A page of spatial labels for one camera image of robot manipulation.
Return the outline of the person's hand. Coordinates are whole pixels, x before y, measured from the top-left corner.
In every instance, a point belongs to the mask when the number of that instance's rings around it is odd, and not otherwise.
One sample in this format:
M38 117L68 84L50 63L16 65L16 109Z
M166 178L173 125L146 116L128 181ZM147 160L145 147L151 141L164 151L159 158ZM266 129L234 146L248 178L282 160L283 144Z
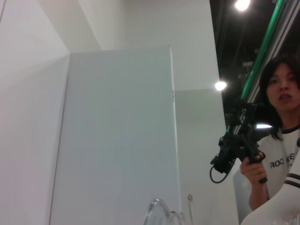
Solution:
M266 170L261 162L250 163L248 157L244 158L240 165L240 172L253 186L261 186L262 180L267 178Z

